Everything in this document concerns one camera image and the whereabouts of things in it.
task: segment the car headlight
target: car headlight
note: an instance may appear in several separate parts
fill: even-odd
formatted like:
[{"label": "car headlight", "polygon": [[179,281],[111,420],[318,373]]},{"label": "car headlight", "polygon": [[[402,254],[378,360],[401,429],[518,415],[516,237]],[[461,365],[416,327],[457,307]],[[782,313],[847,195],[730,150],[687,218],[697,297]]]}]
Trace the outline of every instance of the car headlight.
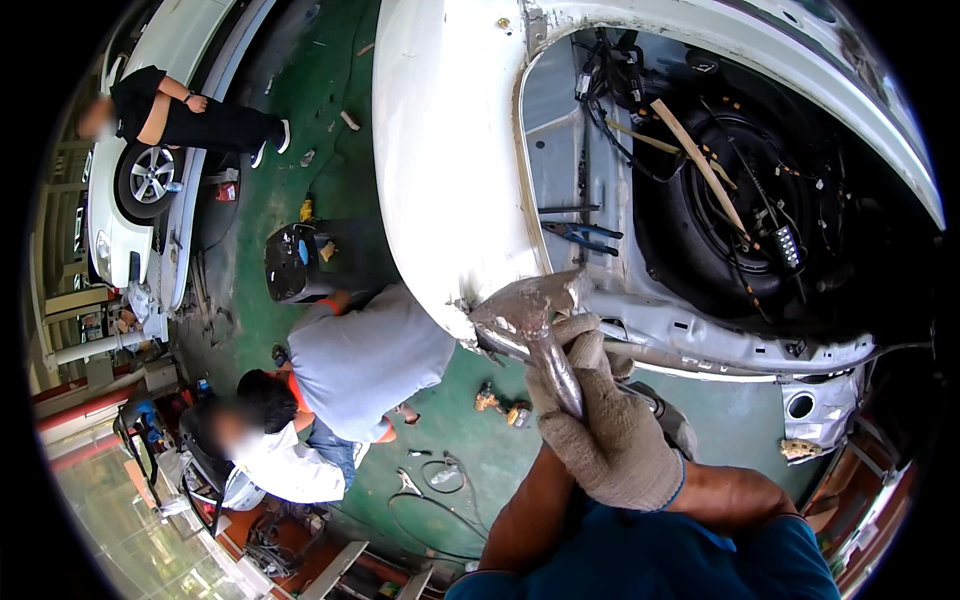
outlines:
[{"label": "car headlight", "polygon": [[97,275],[104,281],[112,284],[110,279],[110,238],[100,230],[93,248],[93,264],[97,268]]}]

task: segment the bolt hole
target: bolt hole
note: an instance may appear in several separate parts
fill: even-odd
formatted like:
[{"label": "bolt hole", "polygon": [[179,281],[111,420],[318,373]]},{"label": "bolt hole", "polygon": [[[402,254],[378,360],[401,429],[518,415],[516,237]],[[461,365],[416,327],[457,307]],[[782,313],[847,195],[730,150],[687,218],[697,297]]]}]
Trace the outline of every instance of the bolt hole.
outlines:
[{"label": "bolt hole", "polygon": [[803,419],[813,412],[813,396],[810,394],[795,396],[787,404],[786,411],[793,419]]}]

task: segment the white pillar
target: white pillar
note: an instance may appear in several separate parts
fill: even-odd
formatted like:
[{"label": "white pillar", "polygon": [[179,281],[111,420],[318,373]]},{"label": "white pillar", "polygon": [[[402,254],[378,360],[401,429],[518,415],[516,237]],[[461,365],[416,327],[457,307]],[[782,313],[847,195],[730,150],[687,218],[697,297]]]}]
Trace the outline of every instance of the white pillar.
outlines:
[{"label": "white pillar", "polygon": [[118,350],[130,344],[139,344],[149,339],[151,338],[147,337],[147,334],[136,329],[127,333],[116,334],[106,338],[100,338],[99,340],[93,340],[92,342],[77,344],[70,348],[57,350],[53,354],[47,355],[47,364],[52,366],[63,365],[73,360],[81,360],[82,358],[93,356],[100,352]]}]

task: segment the black shirt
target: black shirt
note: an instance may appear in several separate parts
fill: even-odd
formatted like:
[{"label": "black shirt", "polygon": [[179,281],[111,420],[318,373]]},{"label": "black shirt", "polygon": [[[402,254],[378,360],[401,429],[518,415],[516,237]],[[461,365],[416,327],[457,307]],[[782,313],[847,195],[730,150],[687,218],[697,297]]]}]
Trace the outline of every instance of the black shirt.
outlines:
[{"label": "black shirt", "polygon": [[145,66],[110,89],[110,99],[117,115],[117,137],[126,139],[129,144],[136,141],[154,107],[156,90],[166,74],[155,66]]}]

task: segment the jeans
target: jeans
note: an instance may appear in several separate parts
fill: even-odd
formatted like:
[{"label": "jeans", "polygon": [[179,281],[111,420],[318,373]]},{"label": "jeans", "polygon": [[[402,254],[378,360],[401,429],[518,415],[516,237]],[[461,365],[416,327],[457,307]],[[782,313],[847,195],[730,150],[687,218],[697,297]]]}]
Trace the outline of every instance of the jeans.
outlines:
[{"label": "jeans", "polygon": [[323,421],[315,416],[313,431],[307,438],[306,444],[344,472],[344,491],[349,490],[356,476],[356,465],[353,463],[354,442],[338,438]]}]

